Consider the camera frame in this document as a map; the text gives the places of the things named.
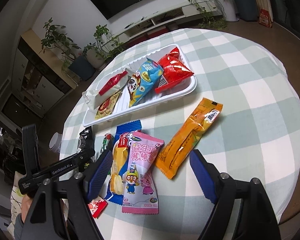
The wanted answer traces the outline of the person left hand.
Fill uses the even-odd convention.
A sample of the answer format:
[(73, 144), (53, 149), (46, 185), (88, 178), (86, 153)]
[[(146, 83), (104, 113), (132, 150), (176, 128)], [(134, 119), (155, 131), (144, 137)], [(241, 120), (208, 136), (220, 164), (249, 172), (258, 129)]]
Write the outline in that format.
[(25, 195), (23, 197), (23, 200), (21, 202), (21, 220), (23, 221), (23, 223), (26, 220), (26, 217), (27, 217), (27, 214), (31, 207), (32, 201), (33, 201), (33, 199), (30, 198), (28, 195)]

